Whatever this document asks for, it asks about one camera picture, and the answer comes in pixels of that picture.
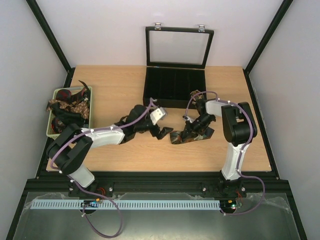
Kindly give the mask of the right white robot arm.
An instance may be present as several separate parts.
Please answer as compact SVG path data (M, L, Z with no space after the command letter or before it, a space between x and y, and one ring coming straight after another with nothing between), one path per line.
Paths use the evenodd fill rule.
M225 140L228 142L227 154L221 174L224 180L218 183L218 191L229 196L236 189L233 181L239 179L246 151L258 130L250 104L248 102L234 103L219 99L196 101L198 118L192 120L184 116L185 127L180 133L182 142L195 139L208 139L213 130L209 127L216 117L222 119L222 130Z

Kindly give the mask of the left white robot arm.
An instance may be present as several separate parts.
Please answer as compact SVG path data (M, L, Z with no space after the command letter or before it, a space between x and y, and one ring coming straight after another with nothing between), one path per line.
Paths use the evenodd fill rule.
M88 188L95 181L95 176L84 164L90 149L125 144L137 133L150 132L152 137L161 140L174 130L172 127L158 126L158 121L166 115L162 107L138 104L127 116L107 127L81 128L72 123L50 144L46 154L51 159L53 169L82 188Z

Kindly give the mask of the brown teal patterned tie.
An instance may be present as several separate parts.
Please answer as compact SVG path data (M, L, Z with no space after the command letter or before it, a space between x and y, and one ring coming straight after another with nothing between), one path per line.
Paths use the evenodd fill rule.
M191 139L182 139L181 138L181 133L182 131L172 131L169 136L170 136L170 142L173 145L180 145L180 144L186 144L186 143L191 143L191 142L195 142L195 141L202 141L202 140L207 140L210 139L215 130L208 127L203 133L197 133L195 131L194 132L194 136Z

